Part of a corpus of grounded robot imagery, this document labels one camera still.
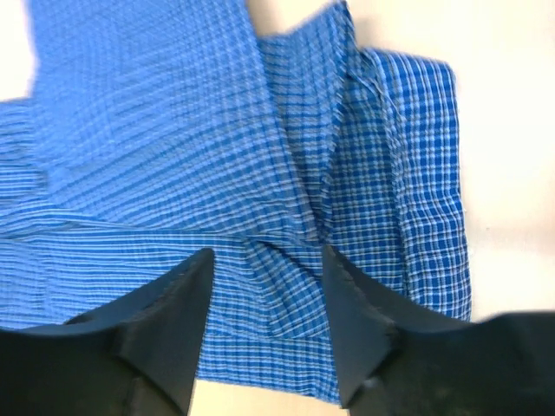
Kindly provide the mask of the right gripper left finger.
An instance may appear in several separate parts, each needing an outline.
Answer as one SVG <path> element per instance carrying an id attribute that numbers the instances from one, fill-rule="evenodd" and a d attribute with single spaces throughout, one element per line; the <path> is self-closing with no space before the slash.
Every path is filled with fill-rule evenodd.
<path id="1" fill-rule="evenodd" d="M 213 277 L 203 249 L 65 323 L 3 330 L 2 414 L 187 414 Z"/>

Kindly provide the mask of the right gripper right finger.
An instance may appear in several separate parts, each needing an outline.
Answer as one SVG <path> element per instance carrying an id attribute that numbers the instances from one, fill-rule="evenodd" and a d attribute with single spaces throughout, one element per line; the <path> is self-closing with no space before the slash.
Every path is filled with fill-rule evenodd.
<path id="1" fill-rule="evenodd" d="M 554 314 L 464 322 L 426 309 L 323 249 L 340 402 L 352 415 L 551 415 Z"/>

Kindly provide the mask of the blue plaid long sleeve shirt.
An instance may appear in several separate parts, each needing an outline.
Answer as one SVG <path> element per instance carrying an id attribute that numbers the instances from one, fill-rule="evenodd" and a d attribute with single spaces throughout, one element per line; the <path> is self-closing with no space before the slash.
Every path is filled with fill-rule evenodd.
<path id="1" fill-rule="evenodd" d="M 357 47 L 346 3 L 259 38 L 241 1 L 31 1 L 1 105 L 1 323 L 68 320 L 209 247 L 199 377 L 335 402 L 321 249 L 467 320 L 455 79 Z"/>

